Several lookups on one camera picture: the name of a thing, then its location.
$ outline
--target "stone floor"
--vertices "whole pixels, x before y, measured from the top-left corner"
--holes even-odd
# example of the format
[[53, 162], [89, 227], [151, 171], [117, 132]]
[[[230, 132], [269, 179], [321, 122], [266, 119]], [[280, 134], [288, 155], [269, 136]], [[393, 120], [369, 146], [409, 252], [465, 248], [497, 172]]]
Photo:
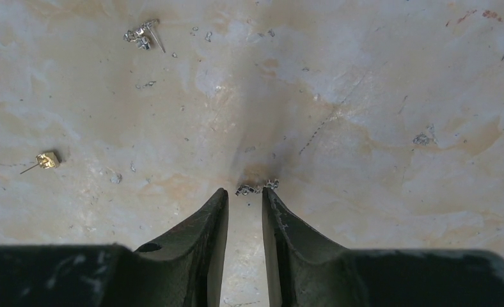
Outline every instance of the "stone floor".
[[[166, 54], [122, 39], [152, 18]], [[275, 177], [348, 248], [504, 257], [504, 1], [0, 0], [0, 244], [134, 249]], [[267, 306], [260, 211], [222, 306]]]

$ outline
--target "marble surface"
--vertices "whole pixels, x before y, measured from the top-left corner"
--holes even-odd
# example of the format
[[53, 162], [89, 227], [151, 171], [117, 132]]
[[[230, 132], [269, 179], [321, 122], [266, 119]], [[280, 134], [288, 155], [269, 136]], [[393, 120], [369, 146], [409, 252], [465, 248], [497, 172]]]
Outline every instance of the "marble surface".
[[[166, 54], [122, 39], [151, 18]], [[348, 248], [504, 257], [503, 56], [504, 1], [1, 0], [0, 244], [134, 249], [278, 177]], [[221, 306], [267, 306], [260, 211], [230, 197]]]

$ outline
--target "red stain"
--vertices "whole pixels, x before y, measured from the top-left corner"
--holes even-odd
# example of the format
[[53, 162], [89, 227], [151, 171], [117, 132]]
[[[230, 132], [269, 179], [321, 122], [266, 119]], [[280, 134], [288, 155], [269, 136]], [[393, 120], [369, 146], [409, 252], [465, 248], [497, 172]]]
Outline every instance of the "red stain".
[[499, 16], [499, 14], [490, 10], [485, 10], [482, 16], [484, 16], [485, 18], [497, 18], [497, 21], [503, 22], [503, 19]]
[[460, 19], [457, 19], [457, 24], [460, 24], [462, 21], [465, 20], [465, 18], [469, 17], [470, 15], [476, 13], [476, 10], [472, 10], [472, 11], [467, 11], [467, 14], [465, 14], [465, 16], [461, 17]]

